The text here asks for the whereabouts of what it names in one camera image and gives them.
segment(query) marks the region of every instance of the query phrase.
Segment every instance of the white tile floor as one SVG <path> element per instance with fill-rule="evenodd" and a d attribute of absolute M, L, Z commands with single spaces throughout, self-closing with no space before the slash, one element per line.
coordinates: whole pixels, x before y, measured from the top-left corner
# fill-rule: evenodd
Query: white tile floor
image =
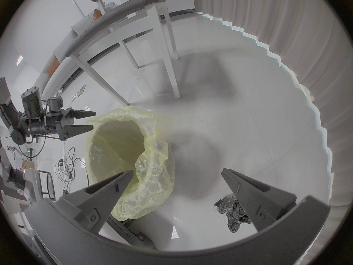
<path fill-rule="evenodd" d="M 157 249 L 199 250 L 225 245 L 256 233 L 243 224 L 230 233 L 227 218 L 214 203 L 231 194 L 221 177 L 230 168 L 269 185 L 328 201 L 328 155 L 315 114 L 290 74 L 276 59 L 241 32 L 198 14 L 172 21 L 178 60 L 173 60 L 181 98 L 175 99 L 153 32 L 128 42 L 141 68 L 135 70 L 121 48 L 93 68 L 132 105 L 170 116 L 175 185 L 165 204 L 135 221 Z M 87 106 L 97 115 L 121 106 L 82 73 L 63 93 L 64 107 L 86 85 L 72 107 Z M 86 119 L 76 121 L 84 124 Z M 68 139 L 65 151 L 76 148 L 83 158 L 86 135 Z M 54 171 L 63 156 L 63 142 L 47 139 L 38 168 Z M 78 162 L 71 192 L 87 185 Z M 57 196 L 62 185 L 55 181 Z M 178 238 L 173 238 L 174 231 Z"/>

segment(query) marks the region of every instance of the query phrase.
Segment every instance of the yellow trash bag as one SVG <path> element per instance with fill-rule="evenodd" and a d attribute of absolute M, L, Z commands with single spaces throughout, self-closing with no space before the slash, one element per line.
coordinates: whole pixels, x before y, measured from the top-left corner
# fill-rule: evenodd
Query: yellow trash bag
<path fill-rule="evenodd" d="M 87 121 L 86 170 L 90 184 L 122 171 L 134 177 L 112 211 L 119 221 L 138 219 L 161 206 L 174 187 L 174 158 L 168 141 L 172 120 L 126 106 Z"/>

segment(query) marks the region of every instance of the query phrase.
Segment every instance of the debris on floor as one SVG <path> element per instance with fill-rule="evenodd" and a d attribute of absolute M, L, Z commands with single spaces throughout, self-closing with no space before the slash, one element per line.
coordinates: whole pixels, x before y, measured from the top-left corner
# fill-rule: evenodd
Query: debris on floor
<path fill-rule="evenodd" d="M 227 214 L 228 228 L 231 232 L 237 232 L 240 224 L 251 224 L 249 217 L 245 214 L 244 208 L 234 196 L 228 196 L 215 203 L 220 214 Z"/>

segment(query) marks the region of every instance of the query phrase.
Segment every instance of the beige curtain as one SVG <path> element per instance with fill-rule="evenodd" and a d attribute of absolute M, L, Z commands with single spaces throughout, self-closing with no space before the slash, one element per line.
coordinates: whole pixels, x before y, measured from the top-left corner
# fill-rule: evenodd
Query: beige curtain
<path fill-rule="evenodd" d="M 320 252 L 353 199 L 353 50 L 324 0 L 194 0 L 195 10 L 257 36 L 310 90 L 333 153 L 331 212 L 301 264 Z"/>

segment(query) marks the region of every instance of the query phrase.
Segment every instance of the white chair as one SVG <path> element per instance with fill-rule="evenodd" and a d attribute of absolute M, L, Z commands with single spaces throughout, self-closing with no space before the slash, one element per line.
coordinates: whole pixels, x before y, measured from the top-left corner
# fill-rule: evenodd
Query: white chair
<path fill-rule="evenodd" d="M 109 35 L 112 35 L 115 40 L 119 41 L 120 45 L 122 45 L 122 48 L 124 49 L 126 45 L 123 44 L 124 42 L 122 42 L 122 40 L 147 30 L 148 28 L 146 28 L 146 19 L 148 19 L 149 26 L 152 27 L 157 39 L 158 46 L 161 50 L 162 58 L 167 69 L 171 85 L 173 87 L 175 98 L 180 98 L 172 61 L 168 51 L 168 45 L 159 19 L 159 13 L 163 12 L 166 20 L 168 21 L 167 24 L 169 24 L 169 26 L 167 25 L 168 29 L 170 29 L 168 33 L 171 39 L 174 57 L 177 59 L 178 56 L 175 48 L 174 36 L 171 31 L 170 18 L 165 5 L 165 0 L 129 0 L 115 7 L 111 11 L 99 17 L 95 22 L 90 24 L 85 32 L 73 40 L 65 52 L 67 57 L 71 57 L 90 77 L 92 77 L 102 88 L 104 88 L 123 105 L 129 105 L 129 103 L 119 93 L 117 93 L 87 62 L 80 60 L 79 56 L 80 52 L 84 51 L 88 46 L 92 46 L 95 42 L 97 42 L 101 33 L 111 28 L 111 25 L 114 22 L 141 9 L 146 9 L 146 12 L 135 15 L 127 20 L 120 22 L 117 24 L 118 28 L 115 26 L 117 29 Z M 130 51 L 125 50 L 125 52 L 128 54 L 129 59 L 133 63 L 136 63 Z"/>
<path fill-rule="evenodd" d="M 30 205 L 29 202 L 27 200 L 21 200 L 21 199 L 10 197 L 10 196 L 6 195 L 3 190 L 1 190 L 1 196 L 2 196 L 3 204 L 5 206 L 6 213 L 10 217 L 13 226 L 16 229 L 18 229 L 19 232 L 21 232 L 20 229 L 19 229 L 16 217 L 15 217 L 15 214 L 19 213 L 20 217 L 21 217 L 21 220 L 22 220 L 22 223 L 23 223 L 23 226 L 24 226 L 24 228 L 25 228 L 25 230 L 27 232 L 27 235 L 29 235 L 29 233 L 31 231 L 27 227 L 27 224 L 26 224 L 26 221 L 24 219 L 24 216 L 23 216 L 23 213 L 22 213 L 22 210 L 21 210 L 21 206 L 20 206 L 20 205 L 29 206 Z"/>

